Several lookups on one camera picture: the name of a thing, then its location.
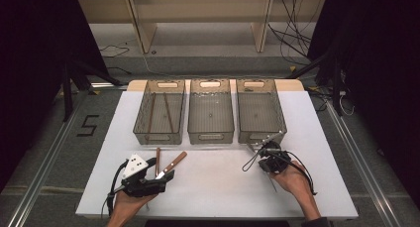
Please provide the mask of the person's dark sleeve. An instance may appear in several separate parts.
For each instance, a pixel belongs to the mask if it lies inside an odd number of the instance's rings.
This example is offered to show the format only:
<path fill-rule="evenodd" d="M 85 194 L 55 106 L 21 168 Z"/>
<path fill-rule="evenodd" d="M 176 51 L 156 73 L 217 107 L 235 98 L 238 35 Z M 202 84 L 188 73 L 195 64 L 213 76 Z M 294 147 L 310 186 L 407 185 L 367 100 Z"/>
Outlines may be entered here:
<path fill-rule="evenodd" d="M 326 217 L 320 217 L 320 218 L 302 223 L 301 227 L 332 227 L 332 226 Z"/>

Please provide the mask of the metal floor rail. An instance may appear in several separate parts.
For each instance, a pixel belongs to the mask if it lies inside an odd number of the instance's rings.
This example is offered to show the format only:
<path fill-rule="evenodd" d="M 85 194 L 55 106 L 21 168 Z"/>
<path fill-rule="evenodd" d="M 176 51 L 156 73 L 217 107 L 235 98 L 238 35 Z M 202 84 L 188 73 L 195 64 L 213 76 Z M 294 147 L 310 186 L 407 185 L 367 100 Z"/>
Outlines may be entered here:
<path fill-rule="evenodd" d="M 327 102 L 327 110 L 345 144 L 349 156 L 351 157 L 380 218 L 382 219 L 382 222 L 386 227 L 402 227 L 401 222 L 399 221 L 396 212 L 391 205 L 391 202 L 386 197 L 385 192 L 374 177 L 368 162 L 364 158 L 344 119 L 337 114 L 330 102 Z"/>
<path fill-rule="evenodd" d="M 20 196 L 21 199 L 11 214 L 6 227 L 23 227 L 28 216 L 33 209 L 35 202 L 42 191 L 42 188 L 53 168 L 53 165 L 62 150 L 63 144 L 68 137 L 69 131 L 74 124 L 75 117 L 83 101 L 88 95 L 87 91 L 78 92 L 76 95 L 70 95 L 74 99 L 73 111 L 64 121 L 59 122 L 53 141 L 48 150 L 43 154 L 42 162 L 37 168 L 29 185 L 7 185 L 5 190 L 7 194 Z"/>

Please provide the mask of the light wooden table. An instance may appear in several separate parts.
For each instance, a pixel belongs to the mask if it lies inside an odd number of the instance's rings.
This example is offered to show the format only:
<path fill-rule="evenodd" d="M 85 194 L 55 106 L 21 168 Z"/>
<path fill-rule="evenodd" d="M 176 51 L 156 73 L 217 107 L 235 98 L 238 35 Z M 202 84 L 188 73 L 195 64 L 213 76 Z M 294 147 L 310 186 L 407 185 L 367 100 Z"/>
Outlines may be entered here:
<path fill-rule="evenodd" d="M 128 91 L 144 91 L 146 80 L 132 80 L 127 86 Z M 278 91 L 303 91 L 304 86 L 298 79 L 276 79 L 275 85 Z"/>

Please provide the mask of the black stand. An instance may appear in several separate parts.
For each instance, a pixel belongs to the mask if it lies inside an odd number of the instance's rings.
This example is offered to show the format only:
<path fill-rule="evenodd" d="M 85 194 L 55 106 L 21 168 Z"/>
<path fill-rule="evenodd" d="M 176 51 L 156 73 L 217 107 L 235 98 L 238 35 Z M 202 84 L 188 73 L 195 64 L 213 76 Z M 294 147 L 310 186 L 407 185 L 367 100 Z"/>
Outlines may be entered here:
<path fill-rule="evenodd" d="M 343 112 L 340 105 L 340 91 L 342 84 L 341 65 L 335 52 L 325 52 L 323 55 L 314 59 L 301 69 L 294 71 L 292 74 L 287 76 L 286 79 L 296 79 L 314 68 L 319 68 L 315 76 L 315 82 L 317 85 L 324 86 L 328 82 L 332 83 L 333 107 L 337 114 L 342 116 Z"/>
<path fill-rule="evenodd" d="M 93 74 L 115 86 L 127 85 L 127 82 L 120 81 L 119 79 L 110 76 L 106 70 L 101 71 L 99 68 L 95 68 L 87 62 L 76 58 L 70 58 L 63 63 L 61 74 L 64 97 L 64 122 L 66 122 L 73 113 L 71 82 L 75 84 L 79 91 L 88 91 L 92 87 L 92 83 L 87 78 L 87 75 Z"/>

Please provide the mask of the translucent grey plastic bin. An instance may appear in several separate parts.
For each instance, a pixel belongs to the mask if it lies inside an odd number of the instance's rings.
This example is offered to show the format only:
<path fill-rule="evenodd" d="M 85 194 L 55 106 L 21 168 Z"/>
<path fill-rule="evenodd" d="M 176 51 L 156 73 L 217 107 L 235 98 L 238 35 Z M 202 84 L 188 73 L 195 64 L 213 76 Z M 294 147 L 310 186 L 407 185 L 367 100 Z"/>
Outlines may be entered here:
<path fill-rule="evenodd" d="M 151 112 L 152 94 L 156 94 L 150 140 L 146 138 Z M 166 93 L 173 123 L 171 133 L 165 109 L 163 93 Z M 182 142 L 184 114 L 184 80 L 148 80 L 133 133 L 141 145 L 179 145 Z"/>
<path fill-rule="evenodd" d="M 237 79 L 240 144 L 256 144 L 266 139 L 281 143 L 287 133 L 282 108 L 273 79 Z"/>
<path fill-rule="evenodd" d="M 234 131 L 230 80 L 192 79 L 187 125 L 190 143 L 231 144 Z"/>

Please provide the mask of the wooden-handled knife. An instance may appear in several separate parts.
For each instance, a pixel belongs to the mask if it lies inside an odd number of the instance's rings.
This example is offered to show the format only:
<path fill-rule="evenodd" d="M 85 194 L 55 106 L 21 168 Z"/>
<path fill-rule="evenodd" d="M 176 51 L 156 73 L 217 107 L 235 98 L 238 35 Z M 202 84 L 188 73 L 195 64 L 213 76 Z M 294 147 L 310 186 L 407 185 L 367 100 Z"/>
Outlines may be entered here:
<path fill-rule="evenodd" d="M 185 151 L 181 152 L 168 166 L 166 166 L 155 179 L 161 179 L 165 174 L 173 170 L 185 157 L 187 153 Z"/>

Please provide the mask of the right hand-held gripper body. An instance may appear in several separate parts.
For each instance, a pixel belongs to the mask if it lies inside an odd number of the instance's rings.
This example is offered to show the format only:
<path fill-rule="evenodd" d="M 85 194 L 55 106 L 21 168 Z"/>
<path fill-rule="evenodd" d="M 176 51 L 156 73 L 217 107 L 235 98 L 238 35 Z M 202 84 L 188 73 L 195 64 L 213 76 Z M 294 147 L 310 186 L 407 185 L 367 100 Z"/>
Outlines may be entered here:
<path fill-rule="evenodd" d="M 267 136 L 259 142 L 261 148 L 258 151 L 258 155 L 261 157 L 259 160 L 259 166 L 265 172 L 282 172 L 290 164 L 291 157 L 287 151 L 284 151 L 276 138 L 282 138 L 283 132 Z"/>

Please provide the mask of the person's left hand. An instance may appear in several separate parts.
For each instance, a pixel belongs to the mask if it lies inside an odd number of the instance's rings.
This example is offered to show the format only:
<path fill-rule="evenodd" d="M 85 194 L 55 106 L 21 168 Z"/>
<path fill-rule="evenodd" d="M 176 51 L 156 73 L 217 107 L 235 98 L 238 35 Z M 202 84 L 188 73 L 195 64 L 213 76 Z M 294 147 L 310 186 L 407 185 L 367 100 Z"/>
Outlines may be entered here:
<path fill-rule="evenodd" d="M 147 203 L 156 198 L 157 195 L 147 195 L 143 197 L 133 197 L 124 191 L 118 192 L 115 200 L 112 219 L 131 219 Z"/>

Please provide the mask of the light wooden desk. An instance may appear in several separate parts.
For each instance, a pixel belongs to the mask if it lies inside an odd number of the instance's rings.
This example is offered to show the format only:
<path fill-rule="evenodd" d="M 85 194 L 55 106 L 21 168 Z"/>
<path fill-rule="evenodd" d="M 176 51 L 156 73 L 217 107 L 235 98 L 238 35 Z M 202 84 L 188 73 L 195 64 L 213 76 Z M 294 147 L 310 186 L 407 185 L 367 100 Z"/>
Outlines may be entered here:
<path fill-rule="evenodd" d="M 248 23 L 256 50 L 264 49 L 270 22 L 316 22 L 326 0 L 78 0 L 90 24 L 132 24 L 146 53 L 159 23 Z"/>

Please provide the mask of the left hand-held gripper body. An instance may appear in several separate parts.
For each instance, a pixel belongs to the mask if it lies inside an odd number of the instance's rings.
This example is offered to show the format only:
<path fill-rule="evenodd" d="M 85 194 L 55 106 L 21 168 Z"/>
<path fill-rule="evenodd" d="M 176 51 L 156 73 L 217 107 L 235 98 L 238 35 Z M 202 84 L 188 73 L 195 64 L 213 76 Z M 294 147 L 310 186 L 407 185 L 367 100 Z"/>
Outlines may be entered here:
<path fill-rule="evenodd" d="M 138 154 L 128 158 L 127 165 L 122 175 L 123 191 L 129 196 L 143 197 L 165 192 L 166 184 L 161 184 L 159 179 L 146 179 L 148 163 Z"/>

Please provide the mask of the person's right hand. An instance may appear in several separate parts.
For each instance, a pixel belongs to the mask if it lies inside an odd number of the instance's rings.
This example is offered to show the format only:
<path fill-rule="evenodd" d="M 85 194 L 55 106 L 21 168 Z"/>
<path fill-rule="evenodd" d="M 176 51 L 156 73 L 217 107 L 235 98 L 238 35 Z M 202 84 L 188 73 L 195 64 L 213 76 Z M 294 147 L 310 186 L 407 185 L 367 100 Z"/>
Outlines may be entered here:
<path fill-rule="evenodd" d="M 306 177 L 296 168 L 288 167 L 280 173 L 271 172 L 269 176 L 285 191 L 291 193 L 298 202 L 308 200 L 311 197 Z"/>

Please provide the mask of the metal spoon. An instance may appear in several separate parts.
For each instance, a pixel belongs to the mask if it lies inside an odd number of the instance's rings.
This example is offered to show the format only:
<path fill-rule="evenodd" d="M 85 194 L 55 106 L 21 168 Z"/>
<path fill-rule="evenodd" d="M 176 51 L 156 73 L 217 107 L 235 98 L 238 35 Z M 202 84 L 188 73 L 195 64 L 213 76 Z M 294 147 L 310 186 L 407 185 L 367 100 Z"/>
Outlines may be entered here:
<path fill-rule="evenodd" d="M 243 165 L 242 171 L 248 171 L 253 166 L 253 164 L 255 163 L 255 161 L 257 160 L 257 158 L 260 155 L 259 151 L 256 150 L 252 144 L 247 143 L 247 147 L 250 150 L 250 152 L 253 154 L 253 156 Z M 272 186 L 273 190 L 275 192 L 277 192 L 277 189 L 276 189 L 272 179 L 269 177 L 268 173 L 263 171 L 263 174 L 268 179 L 268 181 L 269 181 L 270 185 Z"/>

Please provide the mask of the dark curtain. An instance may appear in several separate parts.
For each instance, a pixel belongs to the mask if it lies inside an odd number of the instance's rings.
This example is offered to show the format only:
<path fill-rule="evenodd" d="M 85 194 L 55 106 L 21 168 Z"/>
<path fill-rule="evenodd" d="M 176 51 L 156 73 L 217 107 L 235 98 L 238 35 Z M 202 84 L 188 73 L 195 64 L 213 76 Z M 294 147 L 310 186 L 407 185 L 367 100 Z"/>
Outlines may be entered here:
<path fill-rule="evenodd" d="M 345 84 L 410 197 L 420 207 L 420 0 L 326 0 L 309 56 L 340 43 Z"/>
<path fill-rule="evenodd" d="M 74 60 L 107 71 L 78 0 L 0 0 L 0 191 Z"/>

